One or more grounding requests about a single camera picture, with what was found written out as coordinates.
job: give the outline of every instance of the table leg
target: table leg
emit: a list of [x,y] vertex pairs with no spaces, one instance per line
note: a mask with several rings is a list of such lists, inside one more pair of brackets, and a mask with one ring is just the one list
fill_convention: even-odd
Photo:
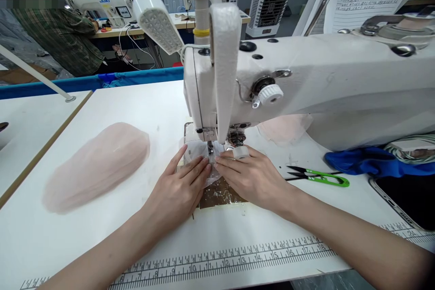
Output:
[[159,56],[157,54],[157,50],[155,49],[154,41],[146,33],[144,33],[144,38],[146,44],[148,45],[148,49],[150,50],[150,54],[155,61],[155,65],[157,66],[157,68],[163,68],[162,63],[160,62]]

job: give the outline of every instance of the table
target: table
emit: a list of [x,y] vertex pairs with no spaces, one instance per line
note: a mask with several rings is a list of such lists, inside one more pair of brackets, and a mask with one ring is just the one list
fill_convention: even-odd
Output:
[[[251,18],[245,14],[243,11],[239,10],[240,12],[240,17],[242,18],[242,25],[244,24],[249,24],[249,22],[251,21]],[[175,27],[177,29],[189,29],[189,28],[194,28],[195,27],[195,22],[194,21],[186,21],[185,20],[181,20],[181,17],[175,17],[175,15],[181,15],[184,14],[186,15],[186,13],[172,13],[169,14],[169,16],[172,19],[172,22],[174,23]],[[189,12],[189,16],[195,17],[195,12]]]
[[71,93],[70,103],[59,94],[0,101],[0,123],[9,123],[0,132],[0,208],[91,94]]
[[[0,288],[35,288],[134,214],[178,149],[187,120],[183,81],[97,90],[0,210],[0,224],[8,226],[0,228]],[[41,197],[53,170],[102,129],[119,121],[149,133],[148,160],[116,189],[73,212],[57,215],[45,211]],[[307,136],[290,148],[278,148],[260,139],[255,127],[248,129],[246,135],[246,143],[270,155],[276,166],[298,162],[300,166],[327,172],[322,161],[327,150]],[[430,248],[435,237],[405,224],[371,188],[367,176],[347,178],[351,184],[348,188],[308,180],[291,183],[331,205]],[[290,250],[293,255],[287,257],[286,251]],[[241,269],[241,262],[249,264],[249,268]],[[349,268],[304,229],[250,203],[238,203],[196,210],[194,219],[190,218],[166,237],[120,276],[111,289],[128,289],[131,285],[137,289],[146,286],[218,290]]]
[[[183,41],[185,43],[193,43],[193,35],[192,34],[187,34],[185,33],[183,30],[184,29],[192,29],[195,27],[195,22],[188,22],[186,23],[186,21],[182,21],[181,17],[176,18],[175,15],[176,14],[169,14],[172,22],[174,23],[175,27],[179,30],[180,35],[183,39]],[[195,12],[189,13],[190,16],[195,16]],[[243,11],[240,10],[240,16],[242,17],[242,25],[244,24],[248,24],[251,21],[251,18],[245,14]],[[118,43],[118,38],[119,35],[121,34],[121,37],[126,36],[126,31],[127,28],[114,28],[112,29],[110,32],[101,32],[101,30],[99,30],[98,32],[95,33],[95,35],[91,36],[91,39],[106,39],[106,38],[117,38],[116,43]],[[156,44],[154,43],[154,41],[146,34],[144,33],[144,31],[142,29],[130,29],[128,31],[128,34],[133,36],[133,35],[143,35],[144,39],[148,45],[148,48],[150,49],[150,54],[154,59],[154,62],[157,66],[157,68],[163,68],[160,59],[158,58],[158,54],[157,51],[155,49]]]

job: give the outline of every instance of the finger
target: finger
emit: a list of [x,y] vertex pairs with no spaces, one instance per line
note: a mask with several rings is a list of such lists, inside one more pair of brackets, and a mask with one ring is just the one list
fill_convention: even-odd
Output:
[[188,174],[183,178],[183,180],[189,185],[200,175],[202,170],[207,166],[208,158],[203,158],[193,169],[190,170]]
[[193,168],[195,168],[199,162],[203,159],[203,156],[200,155],[194,158],[192,161],[187,163],[185,166],[181,168],[181,170],[177,173],[177,176],[182,179],[184,178]]
[[255,149],[253,149],[253,148],[250,147],[249,145],[243,145],[243,146],[246,146],[246,147],[248,148],[249,155],[252,156],[252,157],[261,157],[261,156],[264,156],[263,153],[261,153],[261,152],[255,150]]
[[171,159],[171,161],[169,162],[168,166],[166,167],[166,169],[164,170],[162,175],[170,175],[170,174],[174,174],[175,173],[175,169],[177,168],[178,162],[183,157],[186,149],[187,149],[187,144],[184,144],[178,150],[177,154],[175,154],[175,156]]
[[207,164],[204,167],[204,169],[201,171],[199,176],[196,177],[195,180],[191,183],[194,192],[199,192],[201,189],[204,188],[205,181],[207,180],[207,177],[210,174],[211,170],[212,170],[212,166],[210,164]]
[[222,164],[215,163],[214,168],[219,172],[219,174],[223,175],[225,179],[239,180],[241,177],[240,173]]
[[237,172],[242,172],[244,171],[244,169],[246,168],[246,164],[240,161],[235,161],[232,159],[225,159],[225,158],[221,158],[219,156],[216,157],[216,162],[218,162],[221,165],[224,165],[226,167],[229,167],[231,169],[233,169],[234,171]]
[[201,191],[198,193],[198,195],[195,198],[195,201],[194,201],[194,203],[192,205],[192,208],[190,209],[189,215],[192,215],[194,213],[196,207],[198,206],[199,202],[201,201],[203,193],[204,193],[204,189],[201,189]]
[[[219,156],[222,158],[234,159],[234,154],[233,154],[232,150],[227,150],[225,152],[221,152],[221,153],[219,153]],[[253,162],[252,157],[250,157],[250,156],[239,159],[238,161],[243,162],[243,163]]]

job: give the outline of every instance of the ruler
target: ruler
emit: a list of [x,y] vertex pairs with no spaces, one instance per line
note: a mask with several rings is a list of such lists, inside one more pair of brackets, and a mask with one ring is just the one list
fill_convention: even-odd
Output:
[[[384,224],[380,227],[414,244],[435,242],[435,233],[414,229],[404,222]],[[187,256],[140,261],[122,273],[108,290],[146,288],[152,285],[164,285],[277,265],[297,264],[336,255],[316,236],[223,248]],[[48,279],[49,276],[25,280],[19,290],[36,289]]]

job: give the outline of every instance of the air cooler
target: air cooler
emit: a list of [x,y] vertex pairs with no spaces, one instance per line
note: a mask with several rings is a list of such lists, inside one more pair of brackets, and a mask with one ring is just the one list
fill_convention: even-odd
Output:
[[275,35],[289,0],[251,0],[251,21],[246,34],[251,38]]

